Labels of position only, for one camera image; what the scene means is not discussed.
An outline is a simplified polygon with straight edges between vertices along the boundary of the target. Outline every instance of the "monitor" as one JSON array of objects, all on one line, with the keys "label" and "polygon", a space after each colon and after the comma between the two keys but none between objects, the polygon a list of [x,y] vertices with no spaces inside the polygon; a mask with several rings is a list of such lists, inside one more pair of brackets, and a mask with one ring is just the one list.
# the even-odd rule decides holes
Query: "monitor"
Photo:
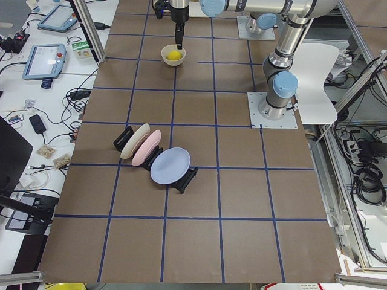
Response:
[{"label": "monitor", "polygon": [[30,159],[33,146],[0,117],[0,212],[14,212],[5,229],[28,234],[43,234],[51,222],[58,198],[26,193],[20,201],[10,198]]},{"label": "monitor", "polygon": [[64,33],[76,22],[77,18],[71,7],[58,5],[38,23],[37,27]]},{"label": "monitor", "polygon": [[23,79],[55,79],[62,71],[66,59],[66,48],[63,44],[33,45]]},{"label": "monitor", "polygon": [[0,190],[8,190],[2,195],[10,196],[19,182],[32,153],[32,145],[0,118]]}]

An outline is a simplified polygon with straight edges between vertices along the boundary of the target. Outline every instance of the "yellow lemon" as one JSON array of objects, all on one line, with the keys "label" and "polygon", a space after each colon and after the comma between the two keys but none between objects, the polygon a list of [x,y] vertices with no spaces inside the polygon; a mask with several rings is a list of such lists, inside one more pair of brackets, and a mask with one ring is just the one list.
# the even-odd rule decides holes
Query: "yellow lemon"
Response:
[{"label": "yellow lemon", "polygon": [[168,60],[179,60],[181,59],[183,56],[181,55],[181,53],[179,53],[177,50],[172,50],[168,55],[167,55],[167,59]]}]

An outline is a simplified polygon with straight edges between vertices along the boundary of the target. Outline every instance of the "white desk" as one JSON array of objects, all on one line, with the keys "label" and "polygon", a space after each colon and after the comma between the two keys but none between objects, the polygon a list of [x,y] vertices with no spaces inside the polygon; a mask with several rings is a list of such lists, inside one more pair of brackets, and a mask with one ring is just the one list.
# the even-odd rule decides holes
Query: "white desk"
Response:
[{"label": "white desk", "polygon": [[[104,2],[92,2],[88,4],[88,8],[93,20],[96,22],[103,22],[106,25],[110,26],[112,24],[114,12],[117,8],[118,2],[119,0],[106,0]],[[68,3],[66,3],[65,1],[61,1],[59,2],[59,4],[68,5]],[[39,13],[47,14],[56,5],[57,4],[54,3],[52,0],[40,0],[39,7],[41,8],[41,11]],[[31,15],[27,19],[27,21],[30,21],[31,19],[42,18],[43,17],[39,15]],[[38,23],[39,21],[30,22],[30,27],[26,29],[26,33],[30,34],[30,38],[25,43],[21,53],[14,54],[12,58],[8,61],[0,62],[0,69],[10,63],[26,62],[28,60],[28,56],[30,55],[31,47],[33,45],[39,44],[64,44],[66,46],[67,56],[65,65],[63,66],[62,70],[62,73],[64,74],[91,74],[97,69],[97,65],[92,57],[88,57],[86,59],[77,59],[72,51],[71,44],[67,45],[68,37],[76,36],[80,37],[82,41],[86,41],[86,38],[81,28],[78,28],[76,30],[69,30],[66,33],[60,33],[50,30],[37,29]],[[79,24],[75,24],[74,27],[72,27],[71,29],[74,29],[76,27],[79,27]],[[105,47],[106,41],[108,40],[109,28],[105,30],[97,30],[97,32],[103,47]],[[4,59],[8,59],[10,56],[10,54],[6,54],[4,56]],[[24,67],[13,66],[7,70],[23,71]]]},{"label": "white desk", "polygon": [[[111,25],[118,2],[119,0],[106,0],[105,2],[93,2],[88,4],[93,20]],[[61,1],[59,4],[66,5],[68,3]],[[47,14],[56,5],[57,3],[54,3],[52,0],[40,0],[40,13]],[[28,18],[28,21],[40,18],[41,16],[31,15]],[[58,122],[60,121],[60,116],[64,110],[62,99],[65,96],[65,93],[72,88],[77,88],[86,78],[86,75],[91,74],[97,69],[97,65],[92,57],[87,59],[77,59],[71,50],[71,46],[67,46],[67,37],[79,36],[82,40],[86,40],[81,29],[67,31],[66,33],[58,33],[48,30],[38,30],[37,23],[38,21],[30,22],[30,27],[26,31],[30,34],[30,38],[25,44],[25,47],[23,47],[22,52],[20,54],[14,54],[8,61],[0,62],[0,69],[9,63],[27,61],[33,45],[64,44],[67,48],[67,58],[62,74],[53,81],[51,89],[42,89],[40,80],[26,81],[22,79],[24,66],[13,66],[5,70],[0,75],[0,89],[4,91],[2,97],[0,98],[0,116],[5,117],[10,111],[22,109],[26,99],[33,99],[37,101],[35,107],[45,111],[53,121]],[[105,46],[108,39],[108,33],[108,29],[105,31],[98,31],[103,46]],[[10,55],[8,54],[4,56],[4,59],[9,57]],[[89,78],[83,87],[92,88],[94,79],[94,76]],[[74,109],[72,109],[72,112],[73,116],[66,122],[67,124],[70,124],[72,121],[77,121],[78,119],[78,113],[75,112]],[[43,139],[33,131],[31,123],[28,119],[31,115],[38,114],[41,116],[47,128],[47,131],[45,132],[46,141],[51,140],[56,135],[66,134],[69,130],[62,124],[51,124],[47,120],[46,116],[41,112],[31,111],[21,113],[24,115],[24,121],[15,124],[14,127],[19,128],[22,124],[22,127],[16,130],[34,147],[33,154],[28,162],[28,165],[39,166],[41,164],[46,164],[52,166],[54,159],[65,153],[69,153],[70,155],[72,154],[74,144],[69,142],[69,137],[59,137],[50,144],[56,149],[56,152],[51,159],[46,159],[36,154],[38,148],[43,145]],[[33,171],[34,170],[26,170],[25,172],[31,173]],[[51,180],[45,188],[61,192],[65,179],[63,174],[60,173],[60,171],[51,170],[50,175]],[[44,177],[42,175],[36,175],[36,177],[39,180],[44,181]],[[56,196],[55,193],[50,192],[45,192],[44,194]],[[10,216],[12,211],[5,208],[2,211],[2,214]],[[12,272],[16,256],[18,255],[24,237],[24,234],[22,233],[5,230],[7,222],[8,219],[0,217],[0,249],[2,252],[2,259],[0,260],[0,274],[9,274]],[[0,290],[5,290],[5,288],[5,286],[2,286],[0,287]]]},{"label": "white desk", "polygon": [[[64,110],[62,105],[62,99],[65,93],[73,88],[78,87],[83,81],[85,76],[75,76],[75,75],[60,75],[57,80],[54,81],[53,87],[51,89],[42,89],[40,87],[40,80],[31,80],[23,81],[20,79],[21,73],[18,71],[4,71],[0,76],[0,87],[4,90],[3,96],[0,98],[0,115],[6,116],[8,112],[13,109],[20,109],[24,105],[26,99],[36,100],[36,107],[48,113],[50,118],[57,122],[60,120],[60,115]],[[91,77],[84,85],[86,88],[91,88],[94,83],[94,77]],[[70,124],[72,121],[78,119],[78,114],[73,109],[74,113],[71,119],[66,123]],[[43,145],[43,139],[41,136],[36,134],[33,131],[30,121],[28,118],[31,115],[39,114],[44,122],[44,125],[47,128],[45,133],[46,140],[51,139],[56,135],[68,133],[68,129],[62,125],[51,124],[46,116],[41,112],[22,112],[24,115],[24,121],[15,124],[13,127],[16,129],[28,142],[33,145],[33,154],[28,162],[28,165],[39,166],[41,164],[46,164],[49,166],[53,165],[53,160],[62,156],[65,153],[72,154],[74,150],[74,144],[69,142],[69,137],[59,137],[54,140],[50,145],[56,149],[55,154],[51,159],[46,159],[38,154],[36,151]],[[25,172],[31,173],[34,170],[26,170]],[[50,170],[51,181],[46,186],[48,189],[53,189],[58,192],[61,192],[64,182],[64,176],[57,170]],[[41,175],[36,175],[38,179],[41,179],[44,182],[44,177]],[[55,193],[44,192],[41,194],[55,196]],[[10,216],[12,211],[5,208],[2,214]],[[18,255],[21,242],[23,240],[24,234],[17,233],[14,231],[7,231],[4,229],[8,219],[0,217],[0,249],[2,251],[2,259],[0,260],[0,274],[9,274],[12,272],[13,265],[15,263],[16,256]]]}]

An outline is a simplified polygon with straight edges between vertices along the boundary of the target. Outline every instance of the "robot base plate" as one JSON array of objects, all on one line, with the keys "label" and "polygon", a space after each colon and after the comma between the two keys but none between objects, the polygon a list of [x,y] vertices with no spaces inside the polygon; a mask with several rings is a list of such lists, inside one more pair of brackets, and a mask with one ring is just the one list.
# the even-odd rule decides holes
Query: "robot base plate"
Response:
[{"label": "robot base plate", "polygon": [[246,29],[246,23],[250,16],[238,16],[236,18],[236,21],[238,23],[238,31],[239,31],[239,38],[240,39],[247,39],[247,40],[276,40],[276,37],[274,35],[274,31],[272,28],[266,30],[263,33],[255,34],[250,33]]},{"label": "robot base plate", "polygon": [[266,98],[266,95],[266,92],[247,93],[252,128],[259,129],[262,126],[262,128],[267,129],[297,129],[297,121],[293,110],[286,111],[285,115],[276,121],[268,120],[259,113],[259,102]]}]

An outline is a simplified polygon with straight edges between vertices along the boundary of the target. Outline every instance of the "tablet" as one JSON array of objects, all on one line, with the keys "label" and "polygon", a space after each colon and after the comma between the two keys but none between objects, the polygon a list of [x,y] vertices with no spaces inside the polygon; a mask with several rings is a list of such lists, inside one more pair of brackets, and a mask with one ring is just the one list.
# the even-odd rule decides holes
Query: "tablet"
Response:
[{"label": "tablet", "polygon": [[40,29],[66,32],[77,22],[73,9],[58,5],[49,12],[37,25]]},{"label": "tablet", "polygon": [[25,80],[55,79],[66,59],[63,44],[33,45],[23,72]]}]

